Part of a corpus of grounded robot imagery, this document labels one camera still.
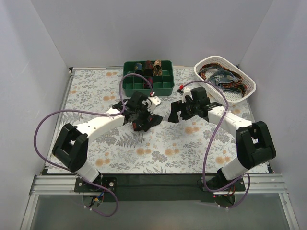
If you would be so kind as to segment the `black tie orange flowers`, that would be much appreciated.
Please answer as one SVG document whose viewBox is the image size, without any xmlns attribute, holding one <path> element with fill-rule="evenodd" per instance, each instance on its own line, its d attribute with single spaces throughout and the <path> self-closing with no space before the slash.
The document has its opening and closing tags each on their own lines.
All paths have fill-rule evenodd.
<svg viewBox="0 0 307 230">
<path fill-rule="evenodd" d="M 146 119 L 138 119 L 132 122 L 134 131 L 143 131 L 143 123 Z"/>
</svg>

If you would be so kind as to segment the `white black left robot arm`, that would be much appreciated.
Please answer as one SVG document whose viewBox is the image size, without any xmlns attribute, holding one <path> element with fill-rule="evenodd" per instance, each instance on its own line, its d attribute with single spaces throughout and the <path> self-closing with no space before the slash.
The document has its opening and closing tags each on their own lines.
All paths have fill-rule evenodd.
<svg viewBox="0 0 307 230">
<path fill-rule="evenodd" d="M 85 123 L 65 124 L 55 142 L 52 154 L 66 166 L 68 171 L 84 178 L 90 191 L 102 186 L 100 172 L 87 159 L 88 146 L 105 133 L 132 123 L 134 131 L 148 131 L 161 123 L 163 118 L 154 114 L 161 99 L 154 93 L 149 96 L 135 92 L 131 98 L 113 105 L 105 114 Z"/>
</svg>

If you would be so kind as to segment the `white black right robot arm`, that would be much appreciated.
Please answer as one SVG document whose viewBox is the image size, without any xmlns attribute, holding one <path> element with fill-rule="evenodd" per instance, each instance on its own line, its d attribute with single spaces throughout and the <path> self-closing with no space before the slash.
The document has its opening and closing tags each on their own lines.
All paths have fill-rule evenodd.
<svg viewBox="0 0 307 230">
<path fill-rule="evenodd" d="M 169 122 L 178 123 L 180 119 L 189 120 L 197 115 L 222 128 L 236 141 L 236 157 L 220 168 L 216 176 L 203 181 L 207 190 L 226 191 L 250 169 L 276 157 L 269 129 L 263 121 L 245 120 L 227 111 L 222 104 L 210 102 L 204 87 L 191 90 L 180 86 L 178 92 L 182 98 L 171 103 Z"/>
</svg>

